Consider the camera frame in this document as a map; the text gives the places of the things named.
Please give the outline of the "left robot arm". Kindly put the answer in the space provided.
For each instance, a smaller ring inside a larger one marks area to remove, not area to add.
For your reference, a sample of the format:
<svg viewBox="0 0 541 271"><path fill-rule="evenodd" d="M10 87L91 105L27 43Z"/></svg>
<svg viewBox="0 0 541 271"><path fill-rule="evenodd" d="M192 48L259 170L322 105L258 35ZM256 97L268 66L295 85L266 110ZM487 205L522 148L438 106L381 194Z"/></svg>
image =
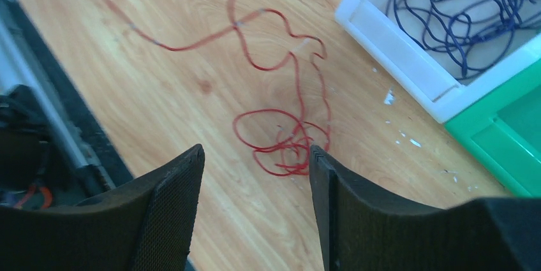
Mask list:
<svg viewBox="0 0 541 271"><path fill-rule="evenodd" d="M1 93L1 206L37 210L85 198L32 90Z"/></svg>

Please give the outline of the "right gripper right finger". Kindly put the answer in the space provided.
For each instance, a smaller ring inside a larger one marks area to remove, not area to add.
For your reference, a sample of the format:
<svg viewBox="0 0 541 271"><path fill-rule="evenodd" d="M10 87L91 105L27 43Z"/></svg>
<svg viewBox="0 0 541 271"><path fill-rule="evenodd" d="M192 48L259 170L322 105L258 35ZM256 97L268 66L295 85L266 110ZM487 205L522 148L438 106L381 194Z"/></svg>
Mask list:
<svg viewBox="0 0 541 271"><path fill-rule="evenodd" d="M540 200L438 209L395 194L313 145L309 181L326 270L539 270Z"/></svg>

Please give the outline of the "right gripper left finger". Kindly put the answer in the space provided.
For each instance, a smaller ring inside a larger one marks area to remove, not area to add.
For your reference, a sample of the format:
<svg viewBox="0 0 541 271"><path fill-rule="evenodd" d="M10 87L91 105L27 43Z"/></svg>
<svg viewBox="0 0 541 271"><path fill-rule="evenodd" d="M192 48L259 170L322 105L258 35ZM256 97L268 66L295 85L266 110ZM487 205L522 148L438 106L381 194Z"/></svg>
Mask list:
<svg viewBox="0 0 541 271"><path fill-rule="evenodd" d="M73 206L1 208L2 270L186 270L205 152Z"/></svg>

